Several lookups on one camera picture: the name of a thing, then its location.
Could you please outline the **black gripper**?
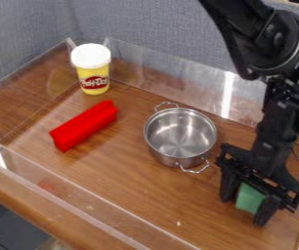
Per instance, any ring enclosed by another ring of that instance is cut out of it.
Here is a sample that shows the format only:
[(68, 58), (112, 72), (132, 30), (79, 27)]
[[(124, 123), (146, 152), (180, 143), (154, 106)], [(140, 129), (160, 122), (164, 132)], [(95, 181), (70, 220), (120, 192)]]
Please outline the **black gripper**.
[(248, 184), (263, 195), (268, 195), (255, 215), (254, 225), (263, 227), (280, 209), (295, 212), (299, 207), (299, 181), (290, 174), (286, 166), (275, 168), (267, 176), (248, 162), (252, 152), (239, 146), (223, 144), (215, 164), (222, 171), (220, 199), (230, 202), (236, 198), (242, 183)]

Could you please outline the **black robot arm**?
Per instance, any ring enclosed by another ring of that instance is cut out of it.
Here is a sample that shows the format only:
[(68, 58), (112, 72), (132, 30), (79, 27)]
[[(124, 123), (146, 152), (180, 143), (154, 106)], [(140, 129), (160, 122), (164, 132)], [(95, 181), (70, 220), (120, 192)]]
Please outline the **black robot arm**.
[(242, 78), (267, 84), (258, 136), (250, 150), (220, 146), (220, 198), (255, 191), (254, 224), (264, 226), (280, 209), (299, 207), (299, 182), (286, 164), (299, 137), (299, 16), (262, 0), (199, 0), (222, 33)]

